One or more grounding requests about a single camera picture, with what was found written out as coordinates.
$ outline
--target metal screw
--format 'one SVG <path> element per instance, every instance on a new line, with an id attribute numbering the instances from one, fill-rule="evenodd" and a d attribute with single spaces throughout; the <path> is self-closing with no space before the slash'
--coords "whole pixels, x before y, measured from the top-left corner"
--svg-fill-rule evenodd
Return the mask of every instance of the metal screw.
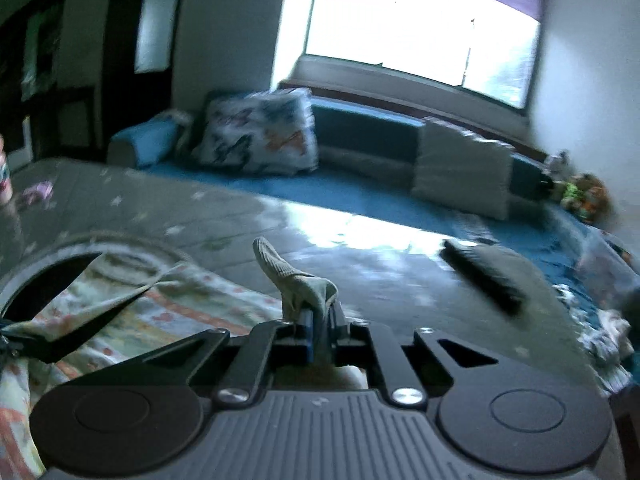
<path id="1" fill-rule="evenodd" d="M 2 342 L 2 346 L 4 346 L 5 349 L 9 350 L 9 355 L 11 357 L 13 357 L 14 359 L 20 357 L 20 352 L 18 352 L 15 348 L 10 348 L 11 342 L 5 336 L 0 336 L 0 341 Z"/>
<path id="2" fill-rule="evenodd" d="M 391 398 L 398 404 L 413 406 L 414 404 L 420 404 L 424 399 L 424 395 L 415 388 L 398 388 L 391 394 Z"/>
<path id="3" fill-rule="evenodd" d="M 240 388 L 224 388 L 218 392 L 218 399 L 228 404 L 241 404 L 249 399 L 249 392 Z"/>

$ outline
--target round pad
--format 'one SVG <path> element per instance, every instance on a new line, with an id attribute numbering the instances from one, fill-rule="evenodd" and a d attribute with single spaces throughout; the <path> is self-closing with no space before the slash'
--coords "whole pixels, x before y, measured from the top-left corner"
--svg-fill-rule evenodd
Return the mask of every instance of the round pad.
<path id="1" fill-rule="evenodd" d="M 33 441 L 50 465 L 84 476 L 153 469 L 194 439 L 202 407 L 188 386 L 59 386 L 31 413 Z"/>
<path id="2" fill-rule="evenodd" d="M 513 390 L 491 403 L 495 420 L 513 431 L 539 433 L 562 423 L 566 410 L 562 402 L 535 390 Z"/>
<path id="3" fill-rule="evenodd" d="M 496 385 L 504 381 L 454 384 L 438 409 L 442 433 L 467 456 L 505 472 L 543 475 L 585 465 L 609 436 L 609 410 L 587 388 L 544 378 L 513 390 Z"/>

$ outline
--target blue cushion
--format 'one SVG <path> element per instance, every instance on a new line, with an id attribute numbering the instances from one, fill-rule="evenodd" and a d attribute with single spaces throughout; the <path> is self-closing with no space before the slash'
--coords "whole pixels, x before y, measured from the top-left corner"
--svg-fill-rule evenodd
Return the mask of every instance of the blue cushion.
<path id="1" fill-rule="evenodd" d="M 152 119 L 119 131 L 111 140 L 128 142 L 136 152 L 139 168 L 157 164 L 174 149 L 178 125 L 171 119 Z"/>
<path id="2" fill-rule="evenodd" d="M 334 99 L 311 102 L 319 144 L 414 163 L 421 120 Z"/>
<path id="3" fill-rule="evenodd" d="M 513 169 L 509 191 L 527 200 L 545 198 L 540 182 L 543 179 L 540 166 L 529 157 L 513 153 Z"/>

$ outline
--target patterned pillow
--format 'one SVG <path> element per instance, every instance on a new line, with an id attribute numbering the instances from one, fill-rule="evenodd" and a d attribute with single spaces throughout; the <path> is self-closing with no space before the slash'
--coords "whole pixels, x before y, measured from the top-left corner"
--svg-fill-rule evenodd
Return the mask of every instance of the patterned pillow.
<path id="1" fill-rule="evenodd" d="M 318 142 L 306 88 L 210 102 L 201 164 L 244 173 L 295 174 L 318 167 Z"/>

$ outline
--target white pillow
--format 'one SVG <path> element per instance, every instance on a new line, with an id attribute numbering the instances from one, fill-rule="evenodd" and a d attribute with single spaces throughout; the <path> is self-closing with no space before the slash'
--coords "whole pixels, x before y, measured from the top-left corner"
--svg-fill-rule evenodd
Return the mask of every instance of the white pillow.
<path id="1" fill-rule="evenodd" d="M 420 131 L 412 195 L 506 220 L 513 146 L 443 121 L 426 121 Z"/>
<path id="2" fill-rule="evenodd" d="M 215 99 L 194 154 L 201 164 L 245 173 L 295 174 L 318 167 L 306 88 Z"/>

